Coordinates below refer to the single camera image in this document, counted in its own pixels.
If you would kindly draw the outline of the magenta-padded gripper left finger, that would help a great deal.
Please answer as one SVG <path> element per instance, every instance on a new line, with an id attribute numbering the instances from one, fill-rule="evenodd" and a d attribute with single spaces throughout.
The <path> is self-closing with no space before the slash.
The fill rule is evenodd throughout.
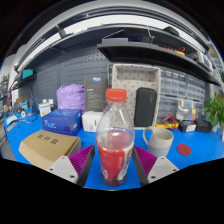
<path id="1" fill-rule="evenodd" d="M 95 146 L 90 145 L 75 154 L 58 158 L 47 171 L 84 187 L 95 156 Z"/>

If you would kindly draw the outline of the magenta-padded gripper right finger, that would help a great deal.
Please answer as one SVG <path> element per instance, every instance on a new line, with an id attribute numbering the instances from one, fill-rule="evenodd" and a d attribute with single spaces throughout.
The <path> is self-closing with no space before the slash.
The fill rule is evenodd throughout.
<path id="1" fill-rule="evenodd" d="M 178 168 L 166 157 L 156 157 L 138 146 L 133 147 L 132 157 L 141 186 L 178 171 Z"/>

